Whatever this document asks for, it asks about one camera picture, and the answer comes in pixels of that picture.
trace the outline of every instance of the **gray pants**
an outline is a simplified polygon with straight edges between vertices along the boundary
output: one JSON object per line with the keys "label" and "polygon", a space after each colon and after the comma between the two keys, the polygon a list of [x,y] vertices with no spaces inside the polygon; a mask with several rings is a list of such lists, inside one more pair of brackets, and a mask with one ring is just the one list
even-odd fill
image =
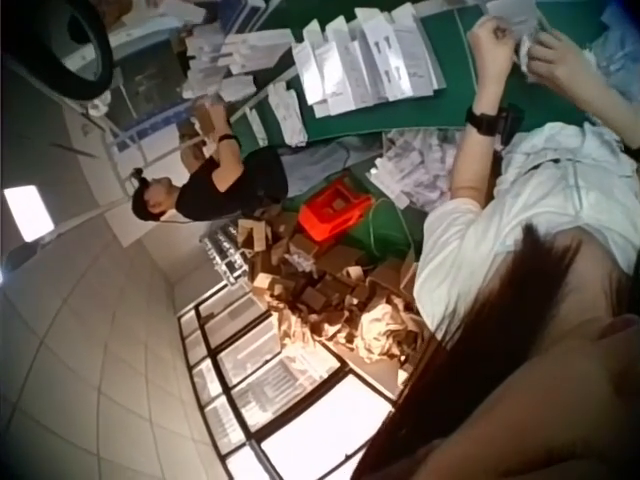
{"label": "gray pants", "polygon": [[305,193],[328,176],[382,155],[381,136],[362,135],[317,143],[300,151],[280,149],[289,198]]}

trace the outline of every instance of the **long brown hair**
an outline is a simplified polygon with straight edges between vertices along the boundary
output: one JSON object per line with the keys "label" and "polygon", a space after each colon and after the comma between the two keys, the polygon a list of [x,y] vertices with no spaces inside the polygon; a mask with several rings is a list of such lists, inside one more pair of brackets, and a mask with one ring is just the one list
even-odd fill
{"label": "long brown hair", "polygon": [[[499,285],[479,294],[461,321],[451,321],[460,316],[454,311],[443,322],[459,325],[444,332],[443,343],[434,337],[427,344],[395,412],[372,438],[352,479],[370,479],[401,461],[401,474],[380,478],[408,478],[406,457],[414,456],[417,463],[424,455],[416,452],[452,434],[530,357],[561,303],[580,244],[558,248],[531,225],[523,233]],[[613,287],[613,315],[640,311],[640,252],[632,285],[625,281]]]}

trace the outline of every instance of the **woman in white shirt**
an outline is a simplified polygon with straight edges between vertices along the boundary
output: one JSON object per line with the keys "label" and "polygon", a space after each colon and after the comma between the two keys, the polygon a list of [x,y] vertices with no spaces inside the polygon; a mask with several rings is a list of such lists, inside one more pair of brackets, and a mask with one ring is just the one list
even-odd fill
{"label": "woman in white shirt", "polygon": [[516,45],[495,18],[469,40],[478,90],[414,292],[438,341],[352,478],[640,478],[640,183],[623,153],[638,113],[570,39],[540,33],[529,73],[608,128],[518,135],[488,202]]}

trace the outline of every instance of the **shirt sleeve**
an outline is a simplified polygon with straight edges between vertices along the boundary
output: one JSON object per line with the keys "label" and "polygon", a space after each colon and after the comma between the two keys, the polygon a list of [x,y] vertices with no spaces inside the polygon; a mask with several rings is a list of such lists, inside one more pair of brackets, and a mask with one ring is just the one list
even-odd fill
{"label": "shirt sleeve", "polygon": [[462,241],[481,214],[482,208],[477,202],[458,198],[436,208],[424,223],[414,297],[433,332],[456,298],[460,284],[457,275],[461,274],[456,263],[461,257]]}

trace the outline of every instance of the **window pane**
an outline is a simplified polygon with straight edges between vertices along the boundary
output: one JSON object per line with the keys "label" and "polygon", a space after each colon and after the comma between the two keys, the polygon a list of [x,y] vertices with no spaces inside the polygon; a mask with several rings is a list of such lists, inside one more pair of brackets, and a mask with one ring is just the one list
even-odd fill
{"label": "window pane", "polygon": [[182,330],[182,336],[184,338],[191,335],[198,329],[198,320],[196,314],[192,310],[180,319],[180,329]]}
{"label": "window pane", "polygon": [[262,447],[285,480],[314,480],[360,448],[390,409],[349,376]]}
{"label": "window pane", "polygon": [[227,466],[234,480],[269,480],[269,475],[248,446],[231,455],[227,460]]}
{"label": "window pane", "polygon": [[249,332],[219,357],[224,376],[233,386],[280,351],[280,338],[273,318]]}
{"label": "window pane", "polygon": [[196,332],[184,341],[187,347],[189,365],[194,365],[207,355],[207,347],[204,346],[202,333]]}
{"label": "window pane", "polygon": [[222,387],[209,359],[193,369],[193,381],[196,384],[200,405],[206,405],[213,397],[222,393]]}
{"label": "window pane", "polygon": [[248,295],[229,310],[211,319],[205,324],[211,347],[220,345],[264,311],[264,307],[253,298],[253,295]]}
{"label": "window pane", "polygon": [[198,307],[200,310],[200,316],[206,317],[207,315],[217,315],[226,307],[245,295],[248,291],[249,288],[244,282],[240,282],[233,287],[224,289],[222,292]]}
{"label": "window pane", "polygon": [[211,427],[213,438],[223,454],[244,442],[242,430],[224,396],[214,400],[204,414]]}
{"label": "window pane", "polygon": [[351,480],[351,474],[358,466],[358,462],[362,458],[363,453],[364,450],[329,475],[325,480]]}
{"label": "window pane", "polygon": [[232,390],[249,428],[269,422],[305,396],[338,368],[338,361],[323,348],[298,348],[280,354]]}

